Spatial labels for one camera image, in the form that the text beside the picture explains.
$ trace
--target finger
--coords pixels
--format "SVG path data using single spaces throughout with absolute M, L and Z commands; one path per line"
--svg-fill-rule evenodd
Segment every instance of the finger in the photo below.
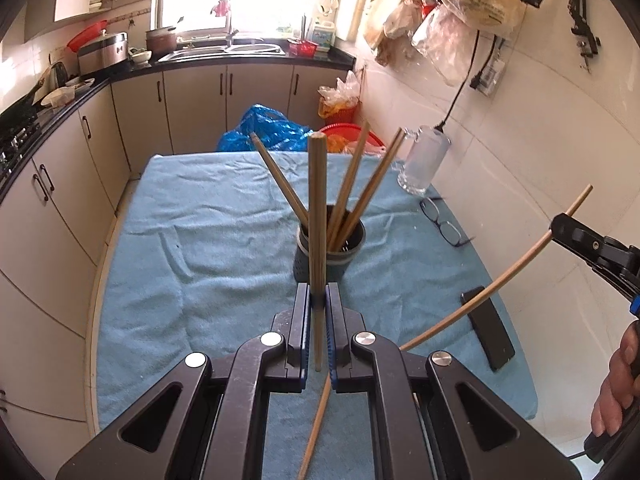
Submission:
M 622 350 L 616 350 L 609 361 L 609 385 L 613 398 L 627 409 L 634 402 L 634 378 Z
M 607 433 L 613 436 L 618 432 L 620 426 L 622 426 L 622 407 L 613 397 L 609 378 L 602 383 L 598 403 Z
M 640 342 L 638 341 L 638 334 L 636 333 L 636 322 L 637 321 L 633 322 L 629 328 L 626 329 L 622 336 L 622 341 L 620 341 L 620 349 L 628 365 L 632 364 L 636 360 L 636 357 L 638 357 L 638 345 L 640 345 Z
M 601 436 L 605 430 L 602 412 L 600 411 L 600 403 L 596 401 L 593 411 L 591 412 L 591 431 L 593 431 L 595 436 Z

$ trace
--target black phone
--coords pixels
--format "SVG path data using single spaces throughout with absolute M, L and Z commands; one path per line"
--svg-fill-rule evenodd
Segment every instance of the black phone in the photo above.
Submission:
M 484 286 L 477 286 L 472 290 L 463 292 L 462 303 L 465 304 L 483 290 Z M 516 355 L 511 339 L 509 339 L 509 334 L 507 334 L 502 320 L 498 316 L 498 311 L 489 298 L 478 305 L 468 316 L 480 340 L 482 349 L 489 360 L 491 370 L 497 372 Z

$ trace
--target glass mug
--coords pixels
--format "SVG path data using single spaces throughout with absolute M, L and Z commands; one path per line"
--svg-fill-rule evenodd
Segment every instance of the glass mug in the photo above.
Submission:
M 451 140 L 440 130 L 428 126 L 420 126 L 417 132 L 406 129 L 405 136 L 414 143 L 406 160 L 395 165 L 400 172 L 398 184 L 407 193 L 424 196 L 447 155 Z

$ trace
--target black countertop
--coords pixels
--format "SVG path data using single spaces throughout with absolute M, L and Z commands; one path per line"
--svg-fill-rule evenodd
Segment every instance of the black countertop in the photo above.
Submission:
M 7 178 L 0 188 L 0 203 L 6 196 L 7 192 L 11 188 L 15 179 L 20 172 L 30 163 L 31 157 L 39 149 L 40 146 L 49 138 L 49 136 L 66 121 L 78 108 L 80 108 L 91 97 L 96 95 L 100 90 L 108 86 L 111 82 L 122 81 L 133 77 L 146 75 L 150 73 L 166 72 L 167 70 L 176 70 L 179 68 L 186 68 L 190 66 L 208 66 L 208 65 L 230 65 L 230 64 L 288 64 L 298 66 L 317 66 L 319 68 L 334 68 L 337 70 L 352 70 L 355 64 L 355 58 L 349 56 L 338 50 L 332 48 L 328 53 L 317 54 L 313 58 L 292 56 L 290 53 L 286 53 L 284 56 L 270 55 L 270 54 L 231 54 L 226 56 L 218 56 L 209 59 L 193 59 L 193 60 L 176 60 L 158 62 L 151 60 L 149 63 L 145 63 L 142 66 L 136 66 L 130 61 L 120 63 L 119 65 L 112 67 L 107 74 L 99 75 L 96 77 L 95 83 L 91 86 L 89 91 L 84 95 L 76 98 L 73 102 L 60 108 L 47 108 L 38 113 L 38 122 L 40 123 L 42 130 L 41 134 L 24 153 L 22 160 L 18 163 L 13 173 Z

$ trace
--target blue tablecloth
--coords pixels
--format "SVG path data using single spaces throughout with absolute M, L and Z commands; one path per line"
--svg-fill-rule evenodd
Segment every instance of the blue tablecloth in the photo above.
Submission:
M 306 203 L 306 153 L 273 156 Z M 330 201 L 348 161 L 329 156 Z M 362 161 L 354 197 L 377 163 Z M 455 223 L 446 206 L 440 208 L 443 218 Z M 366 244 L 340 283 L 342 302 L 364 315 L 368 329 L 398 344 L 457 309 L 461 292 L 491 282 L 473 246 L 447 244 L 391 172 L 363 222 Z M 97 355 L 102 428 L 188 353 L 215 358 L 235 352 L 268 329 L 274 314 L 292 307 L 296 225 L 258 153 L 150 161 L 118 240 L 102 306 Z M 531 418 L 538 400 L 529 368 L 502 301 L 493 299 L 516 349 L 498 373 L 490 370 L 466 318 L 413 351 L 447 349 Z M 263 478 L 296 477 L 324 377 L 311 369 L 303 394 L 271 396 Z M 331 396 L 310 480 L 373 478 L 368 418 L 364 394 Z

